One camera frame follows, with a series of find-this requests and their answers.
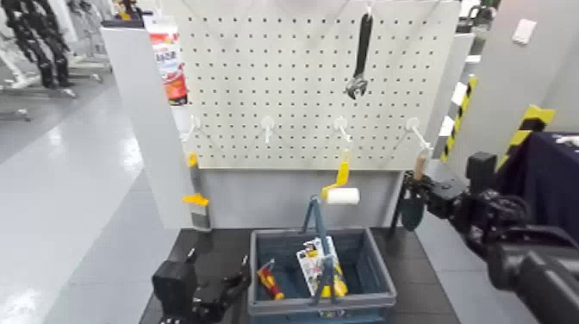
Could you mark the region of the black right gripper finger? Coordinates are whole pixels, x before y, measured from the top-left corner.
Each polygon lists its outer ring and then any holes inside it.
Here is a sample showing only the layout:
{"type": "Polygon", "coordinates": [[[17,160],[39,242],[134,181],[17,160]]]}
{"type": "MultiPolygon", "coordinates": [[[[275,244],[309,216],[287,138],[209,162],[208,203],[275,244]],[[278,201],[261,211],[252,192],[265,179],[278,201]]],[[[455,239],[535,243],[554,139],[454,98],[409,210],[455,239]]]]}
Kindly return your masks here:
{"type": "Polygon", "coordinates": [[[429,203],[429,192],[423,188],[406,187],[403,202],[406,207],[424,207],[429,203]]]}
{"type": "Polygon", "coordinates": [[[425,175],[422,174],[420,177],[416,177],[413,171],[405,171],[404,172],[404,185],[409,188],[422,188],[422,189],[431,189],[433,187],[433,180],[425,175]]]}

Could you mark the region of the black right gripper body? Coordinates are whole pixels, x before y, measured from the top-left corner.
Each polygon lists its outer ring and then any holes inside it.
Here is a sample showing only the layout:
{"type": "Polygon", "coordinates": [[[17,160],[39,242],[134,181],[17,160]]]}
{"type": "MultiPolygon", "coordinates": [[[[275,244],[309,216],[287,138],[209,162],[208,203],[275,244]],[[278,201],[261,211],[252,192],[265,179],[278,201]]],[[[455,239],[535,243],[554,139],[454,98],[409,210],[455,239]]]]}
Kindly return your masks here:
{"type": "Polygon", "coordinates": [[[446,181],[432,180],[428,184],[426,209],[440,219],[453,219],[467,186],[454,178],[446,181]]]}

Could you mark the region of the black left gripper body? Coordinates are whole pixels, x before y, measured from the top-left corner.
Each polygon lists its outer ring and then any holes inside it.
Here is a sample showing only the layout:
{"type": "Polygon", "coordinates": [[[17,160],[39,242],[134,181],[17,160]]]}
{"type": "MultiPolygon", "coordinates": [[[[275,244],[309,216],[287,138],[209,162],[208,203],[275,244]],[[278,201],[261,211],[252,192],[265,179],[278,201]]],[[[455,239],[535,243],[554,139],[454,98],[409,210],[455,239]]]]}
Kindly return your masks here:
{"type": "Polygon", "coordinates": [[[229,291],[232,286],[224,281],[200,283],[193,296],[192,314],[195,323],[219,323],[232,306],[229,291]]]}

